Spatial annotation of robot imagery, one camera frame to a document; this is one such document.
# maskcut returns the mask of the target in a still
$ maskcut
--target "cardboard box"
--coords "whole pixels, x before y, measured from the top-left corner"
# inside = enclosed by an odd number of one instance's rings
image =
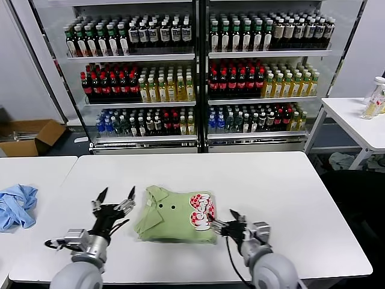
[[[8,136],[13,131],[37,133],[33,140],[0,143],[0,151],[7,157],[36,157],[46,153],[65,130],[65,126],[50,119],[0,123],[1,136]]]

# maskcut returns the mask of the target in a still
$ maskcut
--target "white table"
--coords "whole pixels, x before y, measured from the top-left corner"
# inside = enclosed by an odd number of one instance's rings
[[[355,170],[372,154],[385,154],[385,114],[363,119],[365,107],[363,98],[322,98],[322,108],[305,144],[305,153],[310,152],[326,116],[330,116],[362,148],[350,170]]]
[[[105,203],[119,203],[136,185],[132,220],[112,237],[106,284],[233,282],[223,238],[218,244],[165,244],[140,241],[133,231],[144,205],[145,188],[163,186],[180,193],[209,190],[217,216],[229,209],[250,221],[272,226],[275,252],[291,259],[302,279],[370,275],[372,267],[313,166],[302,152],[243,154],[101,155],[79,158],[40,219],[34,250],[10,272],[20,282],[49,282],[70,262],[70,252],[44,247],[70,228],[90,229],[91,200],[109,187]],[[238,270],[249,278],[233,242]]]
[[[0,158],[0,190],[15,184],[38,189],[37,204],[31,211],[36,224],[28,229],[20,226],[0,233],[0,288],[8,284],[8,273],[18,256],[33,250],[28,240],[42,222],[42,213],[58,193],[59,186],[76,163],[77,157]]]

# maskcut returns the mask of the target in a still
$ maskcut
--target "robotic arm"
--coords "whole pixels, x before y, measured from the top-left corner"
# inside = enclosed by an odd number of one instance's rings
[[[304,289],[306,286],[298,278],[298,273],[291,261],[285,256],[273,253],[268,244],[270,225],[265,222],[247,223],[244,216],[230,210],[234,221],[222,222],[210,216],[211,228],[219,235],[226,237],[227,249],[230,254],[228,237],[232,238],[243,256],[246,267],[250,269],[252,284],[242,281],[256,289]]]

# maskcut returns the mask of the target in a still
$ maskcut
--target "shelf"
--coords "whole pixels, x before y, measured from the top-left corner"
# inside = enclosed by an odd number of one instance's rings
[[[134,62],[134,61],[167,61],[167,60],[193,60],[194,53],[181,54],[147,54],[126,56],[103,56],[103,57],[69,57],[68,61],[76,63],[98,63],[98,62]]]
[[[302,57],[329,56],[332,50],[287,50],[287,51],[247,51],[247,52],[210,52],[209,58],[260,58],[260,57]]]
[[[256,138],[280,138],[280,137],[304,137],[308,136],[307,131],[267,131],[249,132],[246,134],[208,134],[208,140],[245,140]]]
[[[143,107],[193,107],[196,101],[176,101],[176,102],[134,102],[128,104],[86,104],[86,108],[143,108]]]
[[[314,101],[316,96],[305,96],[300,98],[251,98],[251,99],[219,99],[208,101],[209,105],[226,105],[226,104],[265,104],[270,102],[303,102]]]
[[[186,143],[198,140],[196,135],[160,135],[155,137],[99,137],[99,143]]]

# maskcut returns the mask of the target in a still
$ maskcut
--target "display refrigerator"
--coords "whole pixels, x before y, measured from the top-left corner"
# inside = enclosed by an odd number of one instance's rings
[[[95,154],[302,150],[365,2],[9,0]]]

